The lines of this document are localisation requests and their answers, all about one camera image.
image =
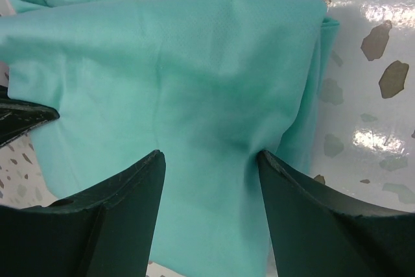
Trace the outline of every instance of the white surface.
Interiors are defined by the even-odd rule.
[[[1,3],[0,0],[0,13],[10,13],[10,8]],[[328,186],[358,199],[415,211],[415,138],[411,136],[415,131],[415,0],[331,0],[329,14],[341,23],[334,51],[342,64],[333,58],[329,61],[326,78],[334,85],[337,82],[338,88],[324,90],[332,100],[320,101],[311,176],[322,175]],[[368,61],[361,50],[362,41],[386,20],[392,22],[392,29],[385,52],[380,59]],[[383,99],[378,82],[396,60],[409,64],[405,89]],[[5,82],[0,73],[0,83]],[[362,114],[377,120],[364,122]],[[1,204],[22,208],[47,205],[54,200],[45,188],[29,143],[24,137],[11,144],[14,151],[8,147],[0,151]],[[388,156],[406,157],[407,166],[392,171],[383,169],[380,163]],[[148,266],[148,275],[178,276],[155,263]]]

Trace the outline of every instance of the folded fabric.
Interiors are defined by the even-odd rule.
[[[52,193],[79,192],[159,149],[167,170],[151,260],[185,276],[265,276],[255,156],[268,149],[307,172],[338,29],[325,3],[10,2],[25,13],[0,19],[8,94],[61,116],[32,133]]]

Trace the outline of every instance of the mint green cloth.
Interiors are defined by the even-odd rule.
[[[325,3],[10,2],[26,13],[0,18],[9,96],[61,115],[32,133],[51,192],[66,197],[160,149],[151,260],[189,277],[265,276],[255,156],[269,149],[307,173],[338,29]]]

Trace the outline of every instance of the speckled countertop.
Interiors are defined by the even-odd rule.
[[[415,0],[326,2],[341,30],[322,84],[311,176],[358,199],[415,211]],[[12,13],[0,0],[0,14]],[[0,53],[2,85],[7,70]],[[1,204],[54,200],[28,136],[0,150]],[[179,276],[155,263],[147,274]]]

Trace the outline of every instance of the black plastic claw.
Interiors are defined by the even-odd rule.
[[[0,275],[144,277],[165,159],[127,170],[49,207],[0,207]]]
[[[59,113],[44,105],[12,100],[0,86],[0,148],[28,131],[59,118]]]
[[[351,198],[257,157],[279,277],[415,276],[415,214]]]

